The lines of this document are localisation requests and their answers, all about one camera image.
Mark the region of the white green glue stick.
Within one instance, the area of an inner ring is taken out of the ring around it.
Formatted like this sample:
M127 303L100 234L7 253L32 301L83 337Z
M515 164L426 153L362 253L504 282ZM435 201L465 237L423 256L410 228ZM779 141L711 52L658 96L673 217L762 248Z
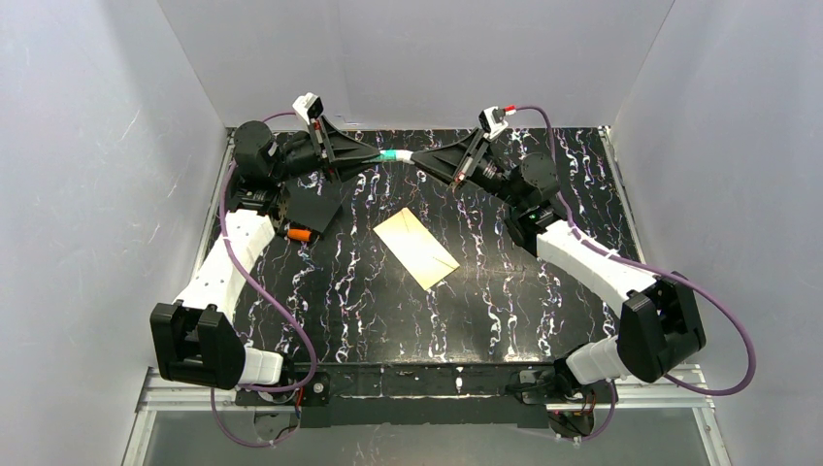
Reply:
M388 163L388 162L402 162L398 161L395 156L395 152L397 150L381 150L379 152L378 162L379 163Z

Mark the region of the white glue stick cap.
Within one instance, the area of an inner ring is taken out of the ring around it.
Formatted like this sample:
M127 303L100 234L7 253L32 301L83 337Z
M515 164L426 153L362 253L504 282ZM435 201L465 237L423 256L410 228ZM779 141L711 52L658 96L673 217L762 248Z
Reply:
M397 150L395 152L395 156L396 156L396 159L398 161L402 161L403 163L411 164L411 165L414 164L414 162L412 160L412 155L413 155L413 152L411 150Z

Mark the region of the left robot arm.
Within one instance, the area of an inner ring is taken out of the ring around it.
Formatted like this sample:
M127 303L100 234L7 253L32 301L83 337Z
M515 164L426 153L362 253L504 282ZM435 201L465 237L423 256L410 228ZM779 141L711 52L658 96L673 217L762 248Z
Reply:
M311 173L347 181L385 156L312 116L308 128L280 146L263 121L247 121L230 134L232 158L219 193L220 234L192 280L171 303L152 310L149 325L160 376L209 388L248 388L270 393L312 382L318 358L294 314L250 274L276 237L293 197L287 183ZM310 358L305 376L287 368L276 351L249 347L234 327L237 302L250 285L296 331Z

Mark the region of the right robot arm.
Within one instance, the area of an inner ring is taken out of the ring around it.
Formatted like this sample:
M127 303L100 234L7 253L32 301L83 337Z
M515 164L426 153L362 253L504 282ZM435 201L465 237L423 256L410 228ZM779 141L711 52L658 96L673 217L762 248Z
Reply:
M442 183L470 183L502 200L508 207L504 224L517 246L562 269L614 311L615 336L554 362L555 373L569 383L628 376L654 383L705 347L695 293L681 276L633 265L570 225L551 155L529 153L507 168L477 128L456 143L402 159Z

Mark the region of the white envelope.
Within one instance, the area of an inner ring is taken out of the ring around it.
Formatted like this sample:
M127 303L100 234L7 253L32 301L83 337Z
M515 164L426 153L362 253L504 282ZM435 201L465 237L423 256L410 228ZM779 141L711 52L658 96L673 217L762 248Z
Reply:
M373 228L418 285L428 290L460 264L408 208Z

